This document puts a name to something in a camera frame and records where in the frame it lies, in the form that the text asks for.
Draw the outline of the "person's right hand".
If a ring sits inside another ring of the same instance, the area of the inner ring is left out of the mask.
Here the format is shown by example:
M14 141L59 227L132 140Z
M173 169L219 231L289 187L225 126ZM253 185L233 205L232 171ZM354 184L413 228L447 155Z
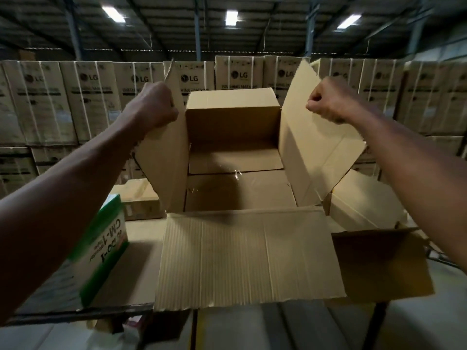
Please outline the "person's right hand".
M320 89L328 100L331 107L330 122L354 125L366 113L371 111L366 102L360 98L342 77L327 76L319 82L315 89Z

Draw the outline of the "stack of large appliance cartons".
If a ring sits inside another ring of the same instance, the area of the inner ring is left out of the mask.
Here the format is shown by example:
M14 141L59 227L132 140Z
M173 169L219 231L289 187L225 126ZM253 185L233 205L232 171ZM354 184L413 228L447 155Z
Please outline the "stack of large appliance cartons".
M104 131L146 83L177 69L195 91L272 88L283 104L302 61L341 76L386 117L459 155L467 131L467 62L216 56L215 61L0 62L0 199Z

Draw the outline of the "black metal table frame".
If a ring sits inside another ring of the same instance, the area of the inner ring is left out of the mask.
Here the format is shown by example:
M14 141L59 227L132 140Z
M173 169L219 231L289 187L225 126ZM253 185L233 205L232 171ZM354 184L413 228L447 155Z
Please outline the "black metal table frame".
M143 303L125 306L88 307L83 310L75 311L15 314L4 323L4 327L73 323L120 316L148 315L153 312L153 305L153 303ZM373 350L385 320L388 306L389 302L378 302L375 305L361 350Z

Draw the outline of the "small closed cardboard box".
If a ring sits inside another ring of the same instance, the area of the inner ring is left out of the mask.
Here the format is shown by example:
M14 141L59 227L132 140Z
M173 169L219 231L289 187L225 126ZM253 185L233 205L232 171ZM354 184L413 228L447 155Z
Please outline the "small closed cardboard box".
M146 178L114 185L109 194L120 196L126 222L166 217L158 195Z

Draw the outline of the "person's left hand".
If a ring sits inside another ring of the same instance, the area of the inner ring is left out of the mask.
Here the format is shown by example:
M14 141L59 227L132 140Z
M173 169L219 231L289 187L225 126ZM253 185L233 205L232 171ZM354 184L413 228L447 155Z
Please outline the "person's left hand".
M147 134L152 129L159 129L170 123L161 123L161 84L146 83L142 91L132 100L131 111L138 127Z

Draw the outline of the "brown flat cardboard sheet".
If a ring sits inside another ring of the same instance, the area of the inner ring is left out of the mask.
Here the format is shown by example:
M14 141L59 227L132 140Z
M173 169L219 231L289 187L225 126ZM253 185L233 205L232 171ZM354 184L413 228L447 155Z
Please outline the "brown flat cardboard sheet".
M329 305L389 302L435 293L426 241L412 229L332 234L346 296Z

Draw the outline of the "brown cardboard box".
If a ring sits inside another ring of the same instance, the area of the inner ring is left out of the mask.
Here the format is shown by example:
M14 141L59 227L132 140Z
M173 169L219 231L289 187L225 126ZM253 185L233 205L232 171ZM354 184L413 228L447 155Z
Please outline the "brown cardboard box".
M365 143L308 111L320 78L301 61L279 104L272 88L199 91L134 159L166 230L154 311L346 296L323 202Z

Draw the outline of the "white plastic bag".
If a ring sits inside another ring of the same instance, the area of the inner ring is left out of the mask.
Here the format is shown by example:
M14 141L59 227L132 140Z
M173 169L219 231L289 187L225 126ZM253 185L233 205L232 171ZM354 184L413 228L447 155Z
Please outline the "white plastic bag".
M138 350L138 344L126 340L123 323L124 316L115 316L85 321L91 335L86 341L85 350Z

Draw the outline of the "green and white carton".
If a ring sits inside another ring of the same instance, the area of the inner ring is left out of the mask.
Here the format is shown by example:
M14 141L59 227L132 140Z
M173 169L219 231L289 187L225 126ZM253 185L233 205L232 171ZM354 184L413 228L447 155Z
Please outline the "green and white carton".
M123 204L118 194L110 194L76 248L80 308L90 306L128 245Z

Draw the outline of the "blue steel column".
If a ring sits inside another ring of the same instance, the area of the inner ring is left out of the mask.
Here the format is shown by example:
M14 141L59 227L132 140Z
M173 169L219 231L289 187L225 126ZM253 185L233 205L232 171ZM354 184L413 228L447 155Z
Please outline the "blue steel column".
M199 18L199 1L193 0L194 5L194 34L195 34L195 53L196 61L201 61L201 38L200 38L200 18Z
M73 0L63 0L63 4L65 7L65 17L69 26L71 40L75 51L75 58L77 61L82 61L84 59L84 49L79 33L79 23L75 4Z
M405 57L408 59L412 59L418 50L418 45L422 37L424 25L428 17L425 15L428 9L428 4L429 0L419 0L417 9L408 22L408 24L412 26L409 41L405 50Z
M316 17L319 10L319 0L310 0L309 10L306 16L307 29L303 57L311 57L313 50L313 39L316 25Z

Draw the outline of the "pale flat cardboard piece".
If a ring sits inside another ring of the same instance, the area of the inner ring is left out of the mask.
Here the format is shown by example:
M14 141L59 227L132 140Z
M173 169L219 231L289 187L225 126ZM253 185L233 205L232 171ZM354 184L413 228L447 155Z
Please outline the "pale flat cardboard piece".
M394 229L404 215L389 185L353 169L330 193L329 216L344 231Z

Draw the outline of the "person's left forearm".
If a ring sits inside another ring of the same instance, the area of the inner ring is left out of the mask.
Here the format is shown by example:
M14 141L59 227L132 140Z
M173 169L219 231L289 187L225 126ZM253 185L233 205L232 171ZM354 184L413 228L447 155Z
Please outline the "person's left forearm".
M133 106L102 134L0 200L0 326L64 262L99 211L134 145Z

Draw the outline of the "person's right forearm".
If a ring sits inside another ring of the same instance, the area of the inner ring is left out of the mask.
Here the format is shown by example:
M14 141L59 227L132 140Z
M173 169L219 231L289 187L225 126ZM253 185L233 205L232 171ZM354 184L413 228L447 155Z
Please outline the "person's right forearm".
M467 274L467 162L358 105L345 116L414 222Z

